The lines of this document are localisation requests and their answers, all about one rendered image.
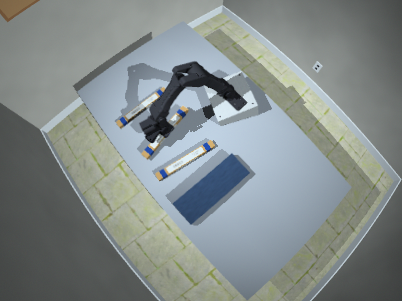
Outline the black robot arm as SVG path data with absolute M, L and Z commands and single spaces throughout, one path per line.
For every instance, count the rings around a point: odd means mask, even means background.
M 196 61 L 175 66 L 172 72 L 174 74 L 168 86 L 149 108 L 151 115 L 148 116 L 146 120 L 139 123 L 145 134 L 144 137 L 152 144 L 156 141 L 159 132 L 164 135 L 168 131 L 166 117 L 169 115 L 169 110 L 173 102 L 186 87 L 207 86 L 218 92 L 218 94 L 224 97 L 237 111 L 247 104 L 246 100 L 235 91 L 231 84 L 223 78 L 218 78 L 210 74 Z M 184 76 L 182 73 L 188 75 Z M 235 103 L 235 105 L 233 103 Z

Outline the tan rectangular box with blue bands and white label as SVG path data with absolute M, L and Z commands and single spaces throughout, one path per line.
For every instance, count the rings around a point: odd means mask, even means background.
M 202 146 L 198 147 L 197 149 L 193 150 L 192 152 L 188 153 L 184 157 L 180 158 L 179 160 L 175 161 L 174 163 L 170 164 L 166 168 L 160 170 L 155 175 L 159 181 L 163 180 L 164 178 L 168 177 L 172 173 L 176 172 L 177 170 L 181 169 L 185 165 L 189 164 L 190 162 L 194 161 L 198 157 L 202 156 L 203 154 L 207 153 L 211 149 L 215 147 L 212 140 L 206 142 Z

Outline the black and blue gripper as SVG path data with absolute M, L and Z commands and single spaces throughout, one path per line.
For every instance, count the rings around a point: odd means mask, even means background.
M 167 129 L 168 131 L 163 135 L 165 138 L 169 136 L 169 134 L 175 129 L 174 126 L 172 126 L 170 123 L 167 122 Z M 165 126 L 165 127 L 166 127 Z

